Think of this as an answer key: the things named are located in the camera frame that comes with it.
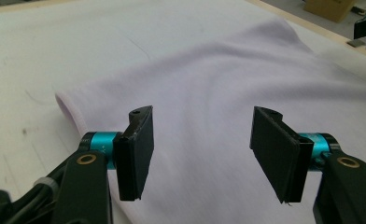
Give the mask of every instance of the pencil mark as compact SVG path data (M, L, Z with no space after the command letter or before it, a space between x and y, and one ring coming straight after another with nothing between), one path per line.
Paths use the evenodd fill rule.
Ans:
M7 160L6 155L3 155L3 159L5 160L5 163L6 163L6 165L7 165L8 171L11 173L12 180L13 180L13 182L14 182L15 188L17 189L18 193L19 193L20 195L22 195L22 194L21 194L21 190L20 190L20 188L18 188L17 180L15 179L15 176L14 176L14 174L12 173L12 169L11 169L11 166L9 165L9 163L8 163L8 160Z
M138 43L136 43L133 39L131 39L129 36L127 36L125 33L121 32L121 34L127 38L131 43L133 43L135 46L137 46L142 52L144 52L146 54L146 56L148 57L148 59L150 60L150 55L142 48L140 47L140 45Z
M49 105L48 102L37 100L28 90L25 90L26 95L38 105Z

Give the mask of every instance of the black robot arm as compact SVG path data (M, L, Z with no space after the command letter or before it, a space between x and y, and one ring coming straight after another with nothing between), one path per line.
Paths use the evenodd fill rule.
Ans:
M86 133L78 149L12 203L0 190L0 224L111 224L107 170L122 201L140 198L154 148L152 106L133 110L124 133Z
M317 224L366 224L366 162L330 134L295 133L282 114L255 106L250 147L281 203L300 202L307 171L321 171Z

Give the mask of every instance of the white tabletop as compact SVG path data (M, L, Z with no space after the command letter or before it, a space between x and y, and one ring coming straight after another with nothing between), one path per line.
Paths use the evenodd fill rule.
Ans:
M80 136L60 111L57 90L274 16L244 0L49 0L0 7L0 189L17 200L77 149ZM290 24L320 57L366 78L365 55Z

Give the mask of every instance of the white cable tie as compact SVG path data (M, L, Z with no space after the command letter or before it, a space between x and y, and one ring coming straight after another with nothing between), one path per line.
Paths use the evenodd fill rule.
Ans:
M36 182L34 183L34 186L38 185L38 184L43 184L43 185L49 186L49 188L52 190L52 199L56 200L57 195L58 195L59 186L58 186L57 182L55 182L54 179L47 177L47 176L43 176L36 180Z

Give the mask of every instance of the cardboard box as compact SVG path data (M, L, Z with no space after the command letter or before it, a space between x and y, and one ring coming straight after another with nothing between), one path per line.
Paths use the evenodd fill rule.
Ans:
M304 10L330 21L342 21L355 5L356 0L306 0Z

